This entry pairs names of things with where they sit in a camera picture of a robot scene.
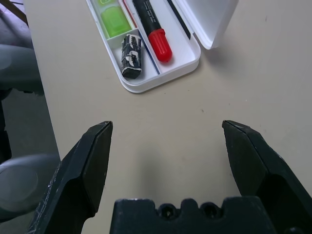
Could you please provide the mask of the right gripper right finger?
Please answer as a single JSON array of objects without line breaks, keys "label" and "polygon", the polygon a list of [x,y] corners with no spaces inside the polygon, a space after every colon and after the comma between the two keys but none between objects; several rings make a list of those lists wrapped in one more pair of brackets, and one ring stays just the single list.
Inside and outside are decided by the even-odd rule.
[{"label": "right gripper right finger", "polygon": [[312,198],[285,160],[251,127],[222,122],[232,174],[242,196],[256,196],[278,234],[312,232]]}]

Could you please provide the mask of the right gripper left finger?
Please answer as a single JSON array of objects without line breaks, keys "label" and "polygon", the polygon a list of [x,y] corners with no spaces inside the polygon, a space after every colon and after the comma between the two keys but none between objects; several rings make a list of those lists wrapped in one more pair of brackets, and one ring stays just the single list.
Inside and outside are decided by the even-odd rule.
[{"label": "right gripper left finger", "polygon": [[113,123],[90,127],[57,166],[30,234],[79,234],[98,212],[108,170]]}]

